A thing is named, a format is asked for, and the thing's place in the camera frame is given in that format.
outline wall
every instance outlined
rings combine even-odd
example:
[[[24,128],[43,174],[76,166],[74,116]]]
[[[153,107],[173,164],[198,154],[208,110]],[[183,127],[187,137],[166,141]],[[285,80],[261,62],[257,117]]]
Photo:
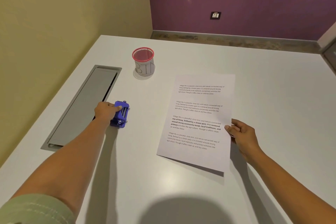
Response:
[[[321,48],[325,48],[336,38],[336,22],[317,40]]]
[[[0,166],[99,35],[151,33],[149,0],[0,0]]]
[[[150,0],[154,30],[317,40],[336,0]],[[210,21],[221,11],[219,21]]]

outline person's left hand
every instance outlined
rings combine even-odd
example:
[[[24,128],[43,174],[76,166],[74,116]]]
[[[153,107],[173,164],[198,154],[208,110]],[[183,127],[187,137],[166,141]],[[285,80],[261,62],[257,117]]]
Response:
[[[121,106],[114,106],[114,104],[109,102],[99,102],[97,107],[94,109],[95,117],[98,120],[110,122],[116,112],[120,111],[121,108]]]

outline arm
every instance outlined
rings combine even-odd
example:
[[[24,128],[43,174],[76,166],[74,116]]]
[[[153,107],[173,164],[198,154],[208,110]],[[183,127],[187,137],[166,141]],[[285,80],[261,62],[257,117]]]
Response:
[[[303,186],[259,147],[254,128],[232,119],[225,126],[245,160],[258,172],[267,188],[294,224],[336,223],[336,209]]]
[[[70,143],[47,158],[13,195],[45,194],[64,202],[77,217],[102,147],[106,128],[121,109],[100,102],[95,119]]]

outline forearm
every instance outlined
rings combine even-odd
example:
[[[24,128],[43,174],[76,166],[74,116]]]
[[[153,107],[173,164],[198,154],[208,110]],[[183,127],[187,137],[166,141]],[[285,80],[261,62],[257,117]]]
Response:
[[[317,197],[266,154],[251,162],[294,224],[336,223],[336,209]]]
[[[93,120],[74,140],[46,159],[13,197],[50,195],[63,201],[77,216],[108,125],[107,120]]]

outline floor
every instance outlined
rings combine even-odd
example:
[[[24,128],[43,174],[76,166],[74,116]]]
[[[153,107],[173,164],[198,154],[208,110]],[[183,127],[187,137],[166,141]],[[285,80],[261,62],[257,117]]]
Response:
[[[250,36],[197,34],[154,30],[151,39],[199,44],[215,44],[245,48],[258,48],[288,52],[319,53],[320,50],[320,47],[316,41]]]

